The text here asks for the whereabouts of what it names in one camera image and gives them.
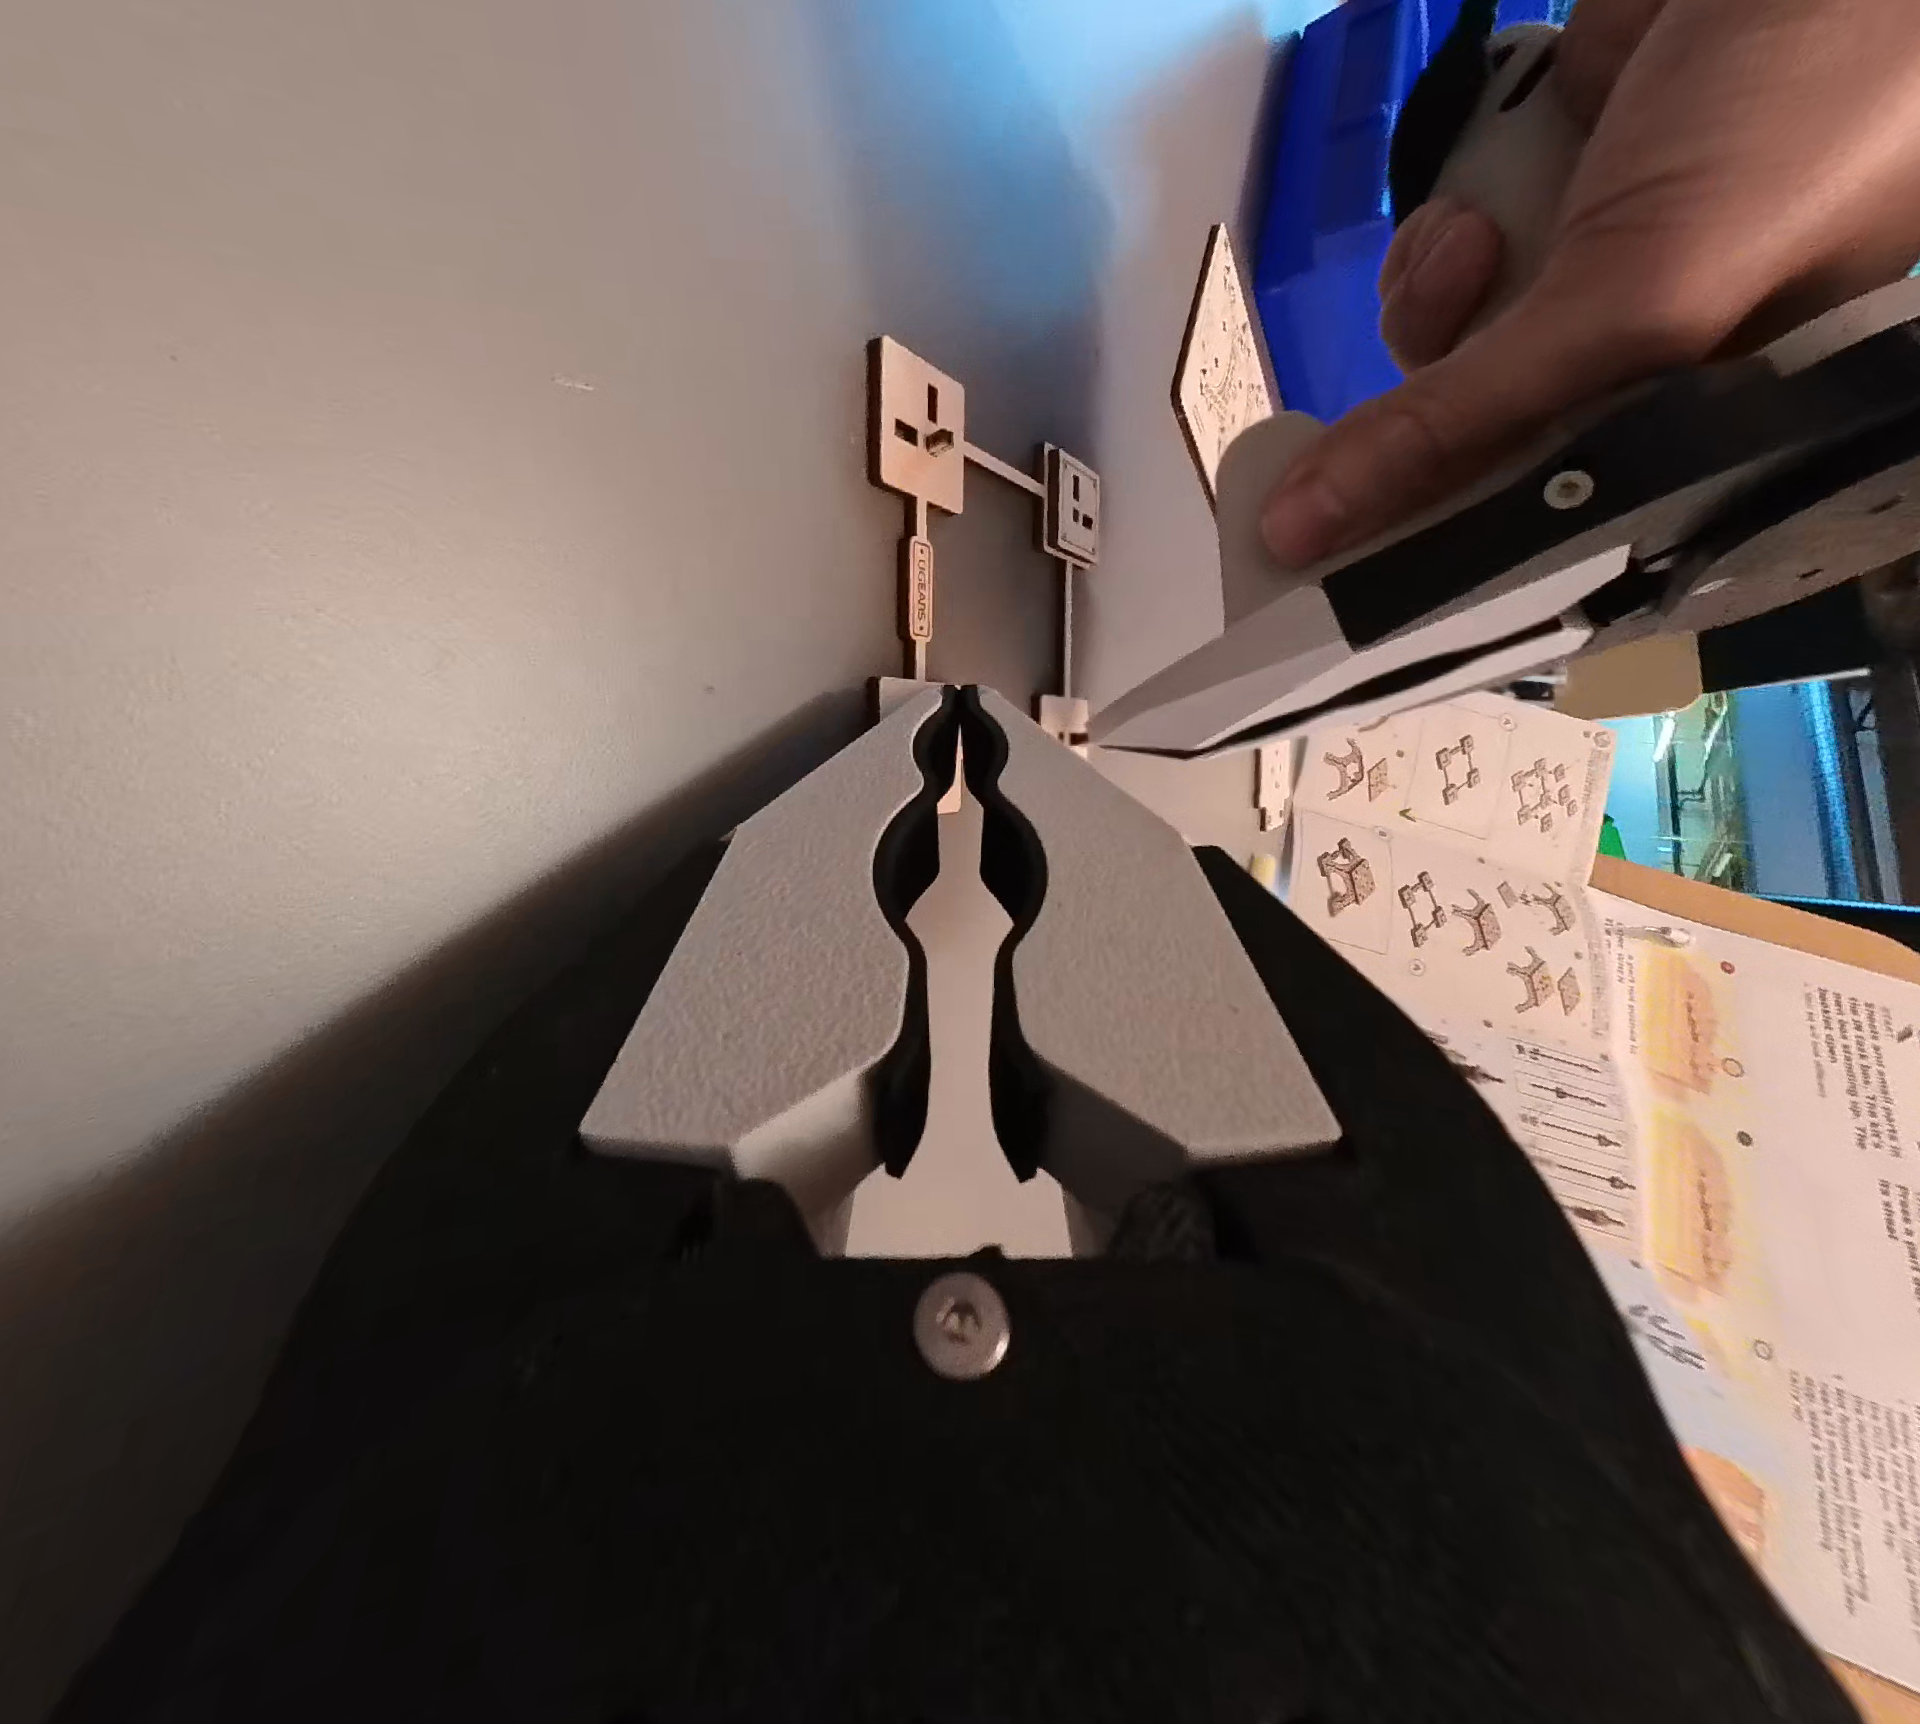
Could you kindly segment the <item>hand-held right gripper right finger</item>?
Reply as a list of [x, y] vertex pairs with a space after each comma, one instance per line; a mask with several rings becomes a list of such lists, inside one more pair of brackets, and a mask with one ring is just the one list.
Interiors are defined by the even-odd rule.
[[988, 1099], [1014, 1176], [1164, 1184], [1341, 1124], [1182, 834], [996, 690], [958, 695], [995, 953]]

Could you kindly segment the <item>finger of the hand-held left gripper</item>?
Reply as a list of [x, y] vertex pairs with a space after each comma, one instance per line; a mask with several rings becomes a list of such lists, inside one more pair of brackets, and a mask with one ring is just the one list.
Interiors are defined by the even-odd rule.
[[1304, 703], [1271, 707], [1248, 724], [1182, 749], [1182, 757], [1246, 752], [1313, 727], [1393, 715], [1424, 703], [1452, 701], [1541, 674], [1582, 652], [1595, 636], [1591, 622], [1543, 622], [1477, 646], [1410, 660], [1377, 678], [1341, 690], [1322, 688]]
[[1478, 601], [1454, 601], [1433, 622], [1373, 643], [1341, 627], [1326, 584], [1302, 584], [1095, 712], [1089, 738], [1109, 752], [1182, 752], [1272, 707], [1306, 703], [1321, 690], [1341, 691], [1413, 660], [1543, 622], [1591, 622], [1587, 598], [1624, 575], [1629, 562], [1627, 544], [1564, 558], [1543, 575], [1496, 587]]

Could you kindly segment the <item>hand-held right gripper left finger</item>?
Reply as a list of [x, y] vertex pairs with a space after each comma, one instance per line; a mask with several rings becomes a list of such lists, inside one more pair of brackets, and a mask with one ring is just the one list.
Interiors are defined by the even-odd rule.
[[765, 1184], [905, 1176], [958, 691], [923, 686], [742, 822], [581, 1124], [590, 1149]]

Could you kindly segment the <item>small engraved wooden square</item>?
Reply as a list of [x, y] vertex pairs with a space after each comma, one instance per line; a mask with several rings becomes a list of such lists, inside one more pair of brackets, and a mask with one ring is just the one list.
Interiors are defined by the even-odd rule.
[[1054, 442], [1044, 442], [1041, 463], [1041, 548], [1054, 559], [1091, 570], [1103, 545], [1100, 476]]

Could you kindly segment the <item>wooden frame with four squares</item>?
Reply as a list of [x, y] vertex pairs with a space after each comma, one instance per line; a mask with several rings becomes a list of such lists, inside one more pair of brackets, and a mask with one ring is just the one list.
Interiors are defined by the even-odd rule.
[[1093, 707], [1074, 682], [1077, 581], [1095, 568], [1077, 568], [1043, 549], [1044, 443], [1030, 471], [970, 440], [963, 384], [892, 336], [866, 344], [866, 438], [870, 482], [905, 506], [896, 604], [906, 671], [870, 682], [875, 715], [887, 717], [935, 682], [941, 570], [932, 519], [965, 512], [967, 473], [979, 467], [1030, 498], [1038, 549], [1060, 572], [1060, 686], [1034, 699], [1034, 720], [1063, 747], [1087, 754]]

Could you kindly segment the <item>person's left hand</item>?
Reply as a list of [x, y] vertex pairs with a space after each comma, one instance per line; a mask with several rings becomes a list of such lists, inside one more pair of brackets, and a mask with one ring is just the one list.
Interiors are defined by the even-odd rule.
[[1552, 75], [1591, 129], [1530, 288], [1485, 216], [1429, 199], [1378, 276], [1402, 382], [1271, 489], [1313, 568], [1471, 488], [1558, 415], [1906, 276], [1919, 249], [1916, 0], [1577, 0]]

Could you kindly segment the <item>laser-cut wooden puzzle sheet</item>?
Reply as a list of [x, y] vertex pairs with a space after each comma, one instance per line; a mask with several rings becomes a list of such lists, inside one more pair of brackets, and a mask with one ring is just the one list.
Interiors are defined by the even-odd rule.
[[1227, 222], [1208, 230], [1168, 394], [1202, 498], [1216, 512], [1229, 447], [1279, 408], [1260, 317]]

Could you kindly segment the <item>tan board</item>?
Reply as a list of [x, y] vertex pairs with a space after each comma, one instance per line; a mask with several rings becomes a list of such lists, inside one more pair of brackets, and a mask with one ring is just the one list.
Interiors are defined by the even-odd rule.
[[1595, 855], [1591, 886], [1598, 893], [1639, 904], [1676, 924], [1704, 925], [1911, 985], [1919, 984], [1916, 947], [1879, 927], [1884, 921], [1911, 921], [1909, 911], [1892, 905], [1838, 904], [1809, 910], [1607, 854]]

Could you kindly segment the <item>blue plastic bin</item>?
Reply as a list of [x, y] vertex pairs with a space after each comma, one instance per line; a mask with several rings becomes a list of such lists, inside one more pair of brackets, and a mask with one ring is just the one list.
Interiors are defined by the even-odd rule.
[[[1394, 232], [1388, 152], [1401, 110], [1465, 0], [1342, 0], [1306, 25], [1282, 86], [1254, 258], [1254, 302], [1291, 411], [1332, 422], [1385, 394], [1378, 273]], [[1501, 0], [1543, 23], [1552, 0]]]

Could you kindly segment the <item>colour printed instruction sheet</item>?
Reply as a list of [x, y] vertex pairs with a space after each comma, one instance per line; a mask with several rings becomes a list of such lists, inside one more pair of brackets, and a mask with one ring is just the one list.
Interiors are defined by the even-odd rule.
[[1507, 1113], [1719, 1519], [1833, 1660], [1916, 1690], [1916, 984], [1595, 893]]

